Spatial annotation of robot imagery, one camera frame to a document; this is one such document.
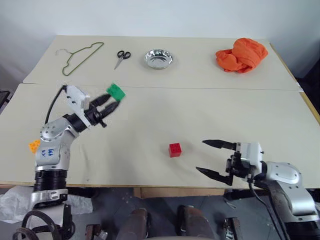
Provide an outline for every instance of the red lego block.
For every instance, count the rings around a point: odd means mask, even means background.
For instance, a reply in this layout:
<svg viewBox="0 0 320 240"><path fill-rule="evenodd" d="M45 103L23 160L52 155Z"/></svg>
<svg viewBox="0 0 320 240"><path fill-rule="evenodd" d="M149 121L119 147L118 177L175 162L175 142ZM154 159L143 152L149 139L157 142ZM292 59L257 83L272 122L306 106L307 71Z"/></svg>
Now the red lego block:
<svg viewBox="0 0 320 240"><path fill-rule="evenodd" d="M181 155L180 143L169 144L169 154L170 158L179 157Z"/></svg>

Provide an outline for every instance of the orange cloth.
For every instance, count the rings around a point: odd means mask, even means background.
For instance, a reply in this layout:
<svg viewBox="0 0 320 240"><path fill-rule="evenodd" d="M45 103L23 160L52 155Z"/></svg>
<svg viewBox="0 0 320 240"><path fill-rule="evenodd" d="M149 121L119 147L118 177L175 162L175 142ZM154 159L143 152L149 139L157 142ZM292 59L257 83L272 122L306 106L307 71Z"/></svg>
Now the orange cloth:
<svg viewBox="0 0 320 240"><path fill-rule="evenodd" d="M216 61L225 72L237 71L246 73L255 69L268 55L262 44L250 38L239 38L233 44L233 49L216 52Z"/></svg>

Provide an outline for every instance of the orange lego block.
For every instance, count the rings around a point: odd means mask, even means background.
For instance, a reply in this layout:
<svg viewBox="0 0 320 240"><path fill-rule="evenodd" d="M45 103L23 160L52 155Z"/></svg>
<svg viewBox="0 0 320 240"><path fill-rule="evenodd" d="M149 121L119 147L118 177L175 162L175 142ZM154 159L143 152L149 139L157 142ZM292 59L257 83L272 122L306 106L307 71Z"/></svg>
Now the orange lego block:
<svg viewBox="0 0 320 240"><path fill-rule="evenodd" d="M29 149L33 154L37 152L37 149L39 146L40 146L40 139L37 139L34 142L29 143Z"/></svg>

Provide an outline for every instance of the stainless steel bowl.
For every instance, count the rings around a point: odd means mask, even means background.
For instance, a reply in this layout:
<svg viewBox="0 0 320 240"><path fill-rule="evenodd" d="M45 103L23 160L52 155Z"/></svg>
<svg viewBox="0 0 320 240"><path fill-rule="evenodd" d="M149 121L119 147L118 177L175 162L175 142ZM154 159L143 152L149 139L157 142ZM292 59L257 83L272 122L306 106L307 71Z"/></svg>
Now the stainless steel bowl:
<svg viewBox="0 0 320 240"><path fill-rule="evenodd" d="M147 52L144 56L144 62L150 68L161 70L169 67L173 62L173 56L170 52L163 49L154 49Z"/></svg>

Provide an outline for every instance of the table surface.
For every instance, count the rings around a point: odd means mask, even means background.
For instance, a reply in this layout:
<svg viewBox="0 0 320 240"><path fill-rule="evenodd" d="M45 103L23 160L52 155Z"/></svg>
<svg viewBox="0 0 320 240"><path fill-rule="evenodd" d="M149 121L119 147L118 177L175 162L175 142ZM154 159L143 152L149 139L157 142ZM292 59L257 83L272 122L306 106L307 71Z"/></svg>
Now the table surface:
<svg viewBox="0 0 320 240"><path fill-rule="evenodd" d="M106 89L78 87L92 97ZM320 167L320 127L298 91L123 89L126 97L107 118L108 127L86 130L72 144L69 184L226 188L195 169L224 173L232 152L201 143L221 139L259 141L265 161L292 163L305 187L320 187L320 175L314 174ZM33 182L35 156L28 143L39 138L57 90L49 84L20 84L0 115L0 183ZM63 96L51 120L71 112ZM170 158L168 146L177 142L183 153ZM246 186L235 179L232 187Z"/></svg>
<svg viewBox="0 0 320 240"><path fill-rule="evenodd" d="M199 89L265 89L297 90L298 86L281 63L267 40L259 40L268 56L253 71L239 74L224 72L217 65L215 53L231 49L232 38L173 38L124 36L65 36L58 35L24 83L50 85L109 86L143 88L199 88ZM70 76L62 74L70 54L95 42L104 42L94 55ZM173 64L154 70L144 63L144 55L152 49L165 49L173 54ZM118 61L117 52L131 52L131 58ZM92 49L75 54L67 73L85 59Z"/></svg>

